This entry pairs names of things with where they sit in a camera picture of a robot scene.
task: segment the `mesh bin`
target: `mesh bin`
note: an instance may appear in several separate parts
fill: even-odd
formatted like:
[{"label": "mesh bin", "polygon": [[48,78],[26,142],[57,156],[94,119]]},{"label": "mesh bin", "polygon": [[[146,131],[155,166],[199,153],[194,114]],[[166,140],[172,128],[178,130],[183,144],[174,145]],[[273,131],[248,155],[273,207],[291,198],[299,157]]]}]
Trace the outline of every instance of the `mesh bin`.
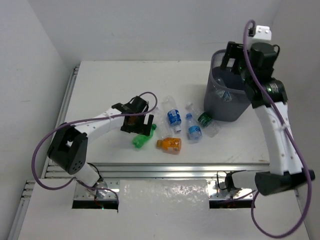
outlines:
[{"label": "mesh bin", "polygon": [[241,76],[230,72],[235,60],[230,58],[226,70],[220,70],[225,52],[219,50],[212,56],[203,108],[215,120],[233,122],[247,109],[250,101]]}]

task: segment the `black cable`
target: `black cable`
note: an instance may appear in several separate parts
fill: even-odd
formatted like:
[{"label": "black cable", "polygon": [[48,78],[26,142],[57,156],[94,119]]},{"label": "black cable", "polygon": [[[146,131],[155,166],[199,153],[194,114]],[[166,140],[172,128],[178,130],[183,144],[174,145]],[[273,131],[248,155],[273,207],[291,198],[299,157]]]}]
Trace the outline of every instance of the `black cable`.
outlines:
[{"label": "black cable", "polygon": [[273,47],[277,47],[278,48],[278,51],[276,52],[276,56],[278,57],[279,53],[280,53],[280,46],[278,44],[275,44],[275,45],[273,45]]},{"label": "black cable", "polygon": [[225,174],[227,174],[227,172],[226,171],[217,171],[216,172],[216,182],[217,182],[217,185],[218,185],[218,188],[220,189],[220,190],[227,190],[227,188],[221,188],[220,187],[220,183],[219,183],[219,172],[224,172]]},{"label": "black cable", "polygon": [[92,164],[90,162],[87,162],[87,164],[90,165],[91,167],[95,168],[96,172],[98,173],[99,177],[101,178],[101,175],[100,175],[100,172],[99,172],[98,168],[94,164]]}]

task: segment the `blue label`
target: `blue label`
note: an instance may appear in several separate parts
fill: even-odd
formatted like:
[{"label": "blue label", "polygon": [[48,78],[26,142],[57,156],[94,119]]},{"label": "blue label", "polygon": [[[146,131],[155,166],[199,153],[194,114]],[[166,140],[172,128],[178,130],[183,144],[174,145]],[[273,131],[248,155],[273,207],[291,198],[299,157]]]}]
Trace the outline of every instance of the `blue label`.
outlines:
[{"label": "blue label", "polygon": [[181,123],[181,117],[178,110],[171,110],[168,112],[168,119],[170,125],[179,125]]},{"label": "blue label", "polygon": [[189,127],[188,131],[189,131],[189,134],[192,134],[193,132],[201,132],[199,126],[191,126]]}]

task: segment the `gray wall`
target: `gray wall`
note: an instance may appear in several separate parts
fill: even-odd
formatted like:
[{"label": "gray wall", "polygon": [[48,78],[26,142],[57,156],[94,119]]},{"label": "gray wall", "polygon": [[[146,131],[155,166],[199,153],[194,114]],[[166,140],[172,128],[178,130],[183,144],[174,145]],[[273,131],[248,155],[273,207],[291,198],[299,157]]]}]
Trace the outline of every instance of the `gray wall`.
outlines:
[{"label": "gray wall", "polygon": [[[37,143],[55,126],[71,73],[27,0],[0,1],[0,239],[7,239]],[[40,174],[45,152],[39,153]]]},{"label": "gray wall", "polygon": [[[319,0],[283,0],[272,26],[272,42],[281,46],[274,76],[285,84],[294,139],[317,177],[306,220],[313,240],[320,239],[319,9]],[[299,193],[305,203],[307,188],[303,187]]]},{"label": "gray wall", "polygon": [[210,60],[281,0],[28,0],[68,66],[80,60]]}]

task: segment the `bottle cap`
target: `bottle cap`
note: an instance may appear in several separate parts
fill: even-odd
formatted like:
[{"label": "bottle cap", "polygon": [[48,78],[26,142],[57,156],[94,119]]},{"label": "bottle cap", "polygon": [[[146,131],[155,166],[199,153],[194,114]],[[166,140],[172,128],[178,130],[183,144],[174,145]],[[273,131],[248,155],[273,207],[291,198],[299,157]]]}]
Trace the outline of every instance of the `bottle cap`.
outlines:
[{"label": "bottle cap", "polygon": [[180,133],[180,132],[181,132],[181,126],[176,126],[176,127],[174,128],[174,132],[175,132],[176,134]]},{"label": "bottle cap", "polygon": [[188,102],[186,103],[185,108],[187,109],[187,108],[189,108],[191,105],[192,105],[192,102],[189,102],[189,101],[188,101]]},{"label": "bottle cap", "polygon": [[157,147],[157,148],[161,148],[162,142],[163,142],[162,140],[156,141],[156,147]]}]

